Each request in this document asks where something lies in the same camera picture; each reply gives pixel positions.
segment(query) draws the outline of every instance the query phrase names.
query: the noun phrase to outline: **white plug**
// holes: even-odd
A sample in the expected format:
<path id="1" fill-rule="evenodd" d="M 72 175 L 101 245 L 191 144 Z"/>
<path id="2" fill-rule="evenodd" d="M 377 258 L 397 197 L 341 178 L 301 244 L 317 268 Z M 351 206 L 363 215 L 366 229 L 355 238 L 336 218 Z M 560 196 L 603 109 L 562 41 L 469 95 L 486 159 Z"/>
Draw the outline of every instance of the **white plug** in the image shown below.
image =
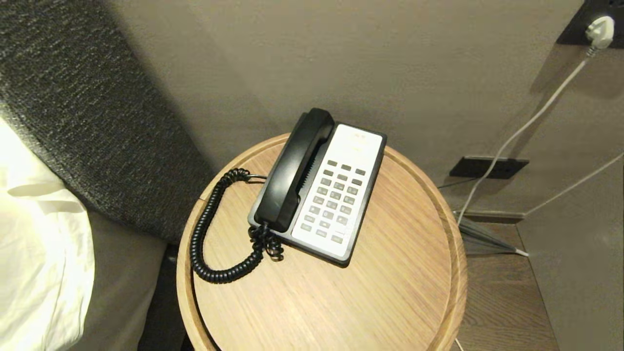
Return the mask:
<path id="1" fill-rule="evenodd" d="M 610 16 L 602 16 L 593 21 L 585 31 L 587 39 L 592 41 L 587 55 L 594 56 L 599 50 L 606 49 L 613 41 L 614 31 L 615 21 Z"/>

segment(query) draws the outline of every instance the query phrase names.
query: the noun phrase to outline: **phone handset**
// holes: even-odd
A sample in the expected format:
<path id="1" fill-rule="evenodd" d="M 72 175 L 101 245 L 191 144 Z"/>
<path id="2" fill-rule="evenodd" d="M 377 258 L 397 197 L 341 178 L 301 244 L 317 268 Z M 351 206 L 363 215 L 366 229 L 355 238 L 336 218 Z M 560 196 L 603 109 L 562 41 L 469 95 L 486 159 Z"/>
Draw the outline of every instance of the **phone handset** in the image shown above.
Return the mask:
<path id="1" fill-rule="evenodd" d="M 327 140 L 334 127 L 329 112 L 312 109 L 302 115 L 266 180 L 266 189 L 254 219 L 269 228 L 285 232 L 299 205 L 297 186 L 319 143 Z"/>

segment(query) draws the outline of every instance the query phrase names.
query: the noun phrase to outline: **gray upholstered headboard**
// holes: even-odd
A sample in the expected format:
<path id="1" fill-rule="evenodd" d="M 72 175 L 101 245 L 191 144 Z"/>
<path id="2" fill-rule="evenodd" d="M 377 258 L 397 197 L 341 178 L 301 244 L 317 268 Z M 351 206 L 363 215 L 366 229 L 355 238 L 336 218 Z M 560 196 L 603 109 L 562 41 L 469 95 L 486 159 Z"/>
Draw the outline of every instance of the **gray upholstered headboard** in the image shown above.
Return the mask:
<path id="1" fill-rule="evenodd" d="M 88 207 L 179 240 L 213 172 L 98 1 L 0 11 L 3 118 Z"/>

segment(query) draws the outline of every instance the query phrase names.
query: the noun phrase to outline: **white pillow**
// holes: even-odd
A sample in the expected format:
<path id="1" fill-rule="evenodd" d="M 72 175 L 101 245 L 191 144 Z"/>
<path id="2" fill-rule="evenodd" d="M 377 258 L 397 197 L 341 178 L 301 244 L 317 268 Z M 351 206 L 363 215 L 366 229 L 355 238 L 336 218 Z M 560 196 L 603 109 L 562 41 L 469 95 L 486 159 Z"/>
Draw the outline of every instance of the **white pillow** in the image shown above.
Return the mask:
<path id="1" fill-rule="evenodd" d="M 77 342 L 93 280 L 84 206 L 0 119 L 0 350 Z"/>

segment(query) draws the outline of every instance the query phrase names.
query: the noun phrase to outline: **wooden floor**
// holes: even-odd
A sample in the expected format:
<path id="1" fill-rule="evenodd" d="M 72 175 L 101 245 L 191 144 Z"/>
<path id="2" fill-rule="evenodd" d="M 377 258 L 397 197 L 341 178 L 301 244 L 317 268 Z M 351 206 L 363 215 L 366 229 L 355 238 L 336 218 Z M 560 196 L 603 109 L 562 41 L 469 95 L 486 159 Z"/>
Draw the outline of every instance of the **wooden floor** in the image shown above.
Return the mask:
<path id="1" fill-rule="evenodd" d="M 513 224 L 483 224 L 524 248 Z M 558 350 L 529 259 L 468 256 L 468 298 L 458 339 L 464 351 Z M 459 351 L 457 345 L 451 348 Z"/>

